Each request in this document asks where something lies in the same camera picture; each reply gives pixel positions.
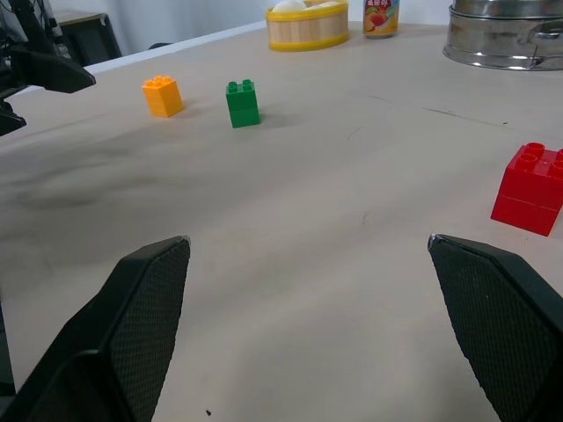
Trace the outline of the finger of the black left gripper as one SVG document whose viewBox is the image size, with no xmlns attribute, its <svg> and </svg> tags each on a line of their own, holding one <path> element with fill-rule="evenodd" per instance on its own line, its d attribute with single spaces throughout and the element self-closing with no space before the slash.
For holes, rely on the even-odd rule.
<svg viewBox="0 0 563 422">
<path fill-rule="evenodd" d="M 26 125 L 26 120 L 13 112 L 9 103 L 0 102 L 0 135 L 4 136 L 17 131 Z"/>
<path fill-rule="evenodd" d="M 74 93 L 96 84 L 95 77 L 71 59 L 24 47 L 11 50 L 11 70 L 17 87 L 39 86 L 47 91 Z"/>
</svg>

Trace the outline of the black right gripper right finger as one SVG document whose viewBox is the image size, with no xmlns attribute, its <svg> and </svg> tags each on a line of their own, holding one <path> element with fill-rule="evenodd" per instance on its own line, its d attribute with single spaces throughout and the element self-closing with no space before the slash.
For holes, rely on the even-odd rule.
<svg viewBox="0 0 563 422">
<path fill-rule="evenodd" d="M 428 239 L 450 323 L 502 421 L 562 419 L 562 298 L 519 255 Z"/>
</svg>

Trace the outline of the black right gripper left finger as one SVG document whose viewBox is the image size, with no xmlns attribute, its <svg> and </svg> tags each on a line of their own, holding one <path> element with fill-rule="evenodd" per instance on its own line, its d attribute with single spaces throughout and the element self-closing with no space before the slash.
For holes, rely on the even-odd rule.
<svg viewBox="0 0 563 422">
<path fill-rule="evenodd" d="M 179 327 L 190 240 L 175 236 L 122 258 L 61 329 L 3 421 L 150 421 Z"/>
</svg>

